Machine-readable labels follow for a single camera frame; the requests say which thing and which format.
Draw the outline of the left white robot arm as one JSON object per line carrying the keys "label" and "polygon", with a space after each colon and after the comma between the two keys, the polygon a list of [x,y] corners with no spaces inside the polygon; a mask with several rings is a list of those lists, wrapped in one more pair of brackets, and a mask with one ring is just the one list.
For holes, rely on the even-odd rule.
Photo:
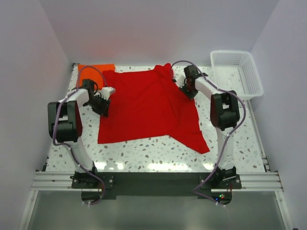
{"label": "left white robot arm", "polygon": [[99,176],[93,160],[83,144],[83,124],[80,108],[89,106],[99,116],[108,116],[111,95],[115,88],[98,85],[91,79],[82,81],[82,86],[74,89],[64,99],[47,105],[48,132],[54,146],[64,147],[69,153],[75,173],[84,174],[82,182],[89,188],[99,184]]}

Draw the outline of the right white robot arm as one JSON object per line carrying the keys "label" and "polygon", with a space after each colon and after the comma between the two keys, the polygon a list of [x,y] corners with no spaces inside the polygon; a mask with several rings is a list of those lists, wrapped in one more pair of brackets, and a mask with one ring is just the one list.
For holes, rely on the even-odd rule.
{"label": "right white robot arm", "polygon": [[240,120],[236,92],[219,89],[194,65],[185,67],[184,74],[178,78],[179,89],[190,99],[199,92],[210,99],[210,121],[217,133],[218,160],[201,184],[225,188],[236,178],[233,129]]}

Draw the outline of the red t shirt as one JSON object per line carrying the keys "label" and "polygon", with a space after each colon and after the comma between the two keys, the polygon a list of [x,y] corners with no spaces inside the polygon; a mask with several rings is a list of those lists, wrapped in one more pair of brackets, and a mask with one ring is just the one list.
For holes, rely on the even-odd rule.
{"label": "red t shirt", "polygon": [[103,75],[116,91],[110,97],[108,117],[100,118],[99,144],[168,135],[200,154],[210,151],[195,102],[173,82],[169,63],[147,71],[108,70]]}

